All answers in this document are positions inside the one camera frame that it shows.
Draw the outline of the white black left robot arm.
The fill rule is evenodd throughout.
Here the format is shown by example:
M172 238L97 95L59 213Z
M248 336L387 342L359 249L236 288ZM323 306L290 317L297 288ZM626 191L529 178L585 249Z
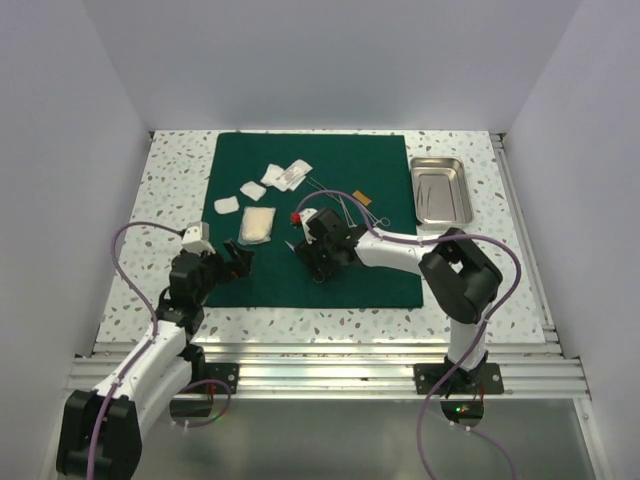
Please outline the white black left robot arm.
M253 252L224 243L225 255L206 241L183 248L172 260L152 323L127 357L90 390L66 400L56 470L86 479L129 479L143 440L178 394L231 396L236 375L212 375L192 339L204 319L204 303L221 284L249 276Z

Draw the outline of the curved tip steel tweezers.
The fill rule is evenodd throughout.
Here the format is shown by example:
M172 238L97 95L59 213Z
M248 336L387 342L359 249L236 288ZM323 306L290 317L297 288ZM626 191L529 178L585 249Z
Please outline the curved tip steel tweezers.
M432 210L432 201L436 198L437 188L433 183L427 182L423 190L423 205L427 214L430 214Z

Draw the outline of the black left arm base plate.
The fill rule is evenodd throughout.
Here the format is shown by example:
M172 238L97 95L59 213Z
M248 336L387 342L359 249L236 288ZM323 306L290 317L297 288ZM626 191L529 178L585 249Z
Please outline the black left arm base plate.
M237 386L240 379L240 365L238 363L207 363L205 372L198 377L198 380L218 380L226 384L231 394L237 392ZM191 392L205 394L209 396L225 395L226 389L218 384L202 384L193 387Z

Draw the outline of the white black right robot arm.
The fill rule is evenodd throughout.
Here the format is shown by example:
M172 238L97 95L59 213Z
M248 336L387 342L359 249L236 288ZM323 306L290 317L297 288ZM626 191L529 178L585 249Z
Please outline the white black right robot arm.
M293 250L316 281L351 265L422 277L451 323L444 360L447 384L464 393L480 382L488 357L486 318L503 276L462 230L451 228L427 240L395 236L364 225L351 227L328 208L295 212L291 222L304 232L304 240Z

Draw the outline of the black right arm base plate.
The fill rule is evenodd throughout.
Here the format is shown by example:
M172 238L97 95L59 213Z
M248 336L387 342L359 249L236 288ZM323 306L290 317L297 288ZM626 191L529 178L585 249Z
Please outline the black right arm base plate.
M413 380L416 392L427 395L450 369L450 365L440 363L415 364ZM501 395L505 391L500 366L497 363L486 363L467 372L457 369L435 391L436 395Z

